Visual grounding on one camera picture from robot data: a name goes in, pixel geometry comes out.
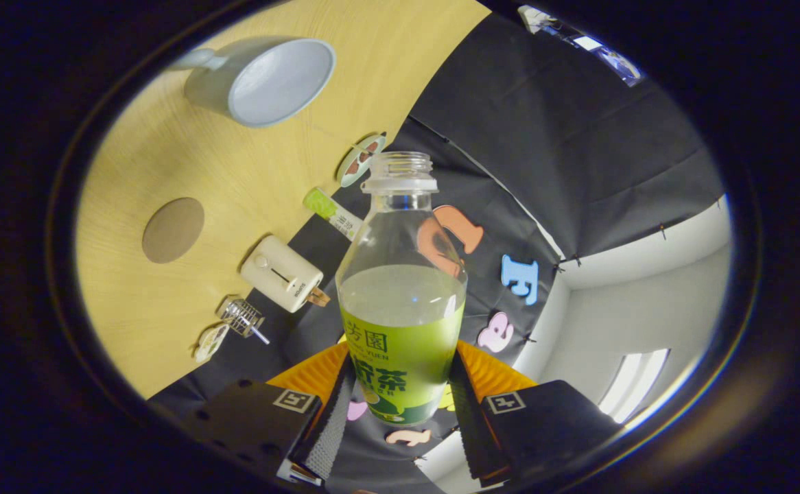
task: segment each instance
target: green tea bottle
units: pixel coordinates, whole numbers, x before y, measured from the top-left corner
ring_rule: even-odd
[[[372,206],[336,273],[344,331],[369,410],[397,426],[437,410],[464,312],[467,273],[431,208],[424,153],[376,154]]]

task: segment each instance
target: black cloth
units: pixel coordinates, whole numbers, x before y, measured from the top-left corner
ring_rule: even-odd
[[[707,147],[650,79],[633,88],[582,48],[492,14],[412,116],[470,153],[566,257],[635,241],[723,194]]]

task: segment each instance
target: wooden table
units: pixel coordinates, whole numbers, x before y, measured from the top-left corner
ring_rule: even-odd
[[[222,297],[250,291],[237,273],[250,247],[268,233],[293,238],[311,216],[303,195],[336,191],[350,143],[381,131],[393,141],[436,70],[487,14],[474,0],[293,0],[202,45],[271,34],[332,44],[331,81],[293,119],[252,129],[192,106],[186,71],[165,72],[132,101],[86,179],[76,261],[93,327],[135,390],[151,397],[196,368],[191,351],[217,322]],[[143,229],[182,197],[202,203],[202,234],[180,259],[150,262]]]

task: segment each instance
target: bottle neck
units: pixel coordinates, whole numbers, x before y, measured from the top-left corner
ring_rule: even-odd
[[[431,211],[430,193],[379,193],[373,194],[370,211],[388,213],[390,211],[420,210]]]

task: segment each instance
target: black fabric backdrop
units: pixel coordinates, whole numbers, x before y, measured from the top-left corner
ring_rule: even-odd
[[[593,54],[497,14],[412,116],[482,163],[566,257],[628,244],[723,194],[694,126],[652,80],[629,88]]]
[[[495,356],[507,364],[526,344],[523,335],[540,316],[552,287],[552,267],[560,260],[513,195],[567,256],[585,256],[644,237],[660,224],[680,222],[722,194],[701,140],[653,82],[630,89],[585,50],[531,35],[497,15],[488,16],[449,57],[412,116],[390,150],[431,154],[441,190],[434,206],[458,207],[485,229],[471,254],[462,253],[450,235],[469,273],[460,338],[475,342],[491,315],[506,312],[517,330]],[[363,217],[369,197],[358,184],[340,189],[334,199]],[[288,244],[324,272],[321,288],[333,301],[289,314],[262,294],[250,293],[247,299],[266,316],[262,331],[272,344],[230,333],[210,362],[156,394],[152,403],[184,416],[236,379],[265,381],[338,340],[342,326],[332,278],[348,241],[312,217]],[[500,283],[504,254],[541,266],[534,305],[525,306]],[[362,401],[359,390],[355,399]],[[347,423],[327,487],[335,494],[438,492],[413,459],[456,424],[453,412],[438,410],[416,428],[431,429],[434,438],[428,444],[388,445],[384,437],[394,429],[366,413]]]

